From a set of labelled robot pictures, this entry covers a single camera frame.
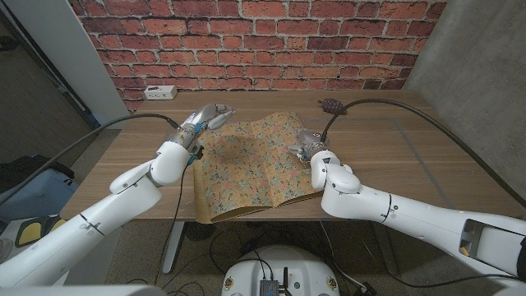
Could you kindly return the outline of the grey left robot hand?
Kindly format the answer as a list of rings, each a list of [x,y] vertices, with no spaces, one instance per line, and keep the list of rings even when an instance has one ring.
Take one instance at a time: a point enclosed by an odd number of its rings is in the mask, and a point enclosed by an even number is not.
[[[236,110],[226,104],[207,104],[192,113],[169,140],[191,151],[204,131],[222,127],[235,113]]]

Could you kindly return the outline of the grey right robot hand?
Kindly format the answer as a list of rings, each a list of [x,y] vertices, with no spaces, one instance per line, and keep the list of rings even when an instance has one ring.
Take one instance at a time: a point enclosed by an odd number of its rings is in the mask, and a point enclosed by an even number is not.
[[[329,149],[327,143],[321,141],[321,134],[318,132],[300,128],[295,135],[297,143],[289,146],[288,151],[303,162],[309,162],[316,153]]]

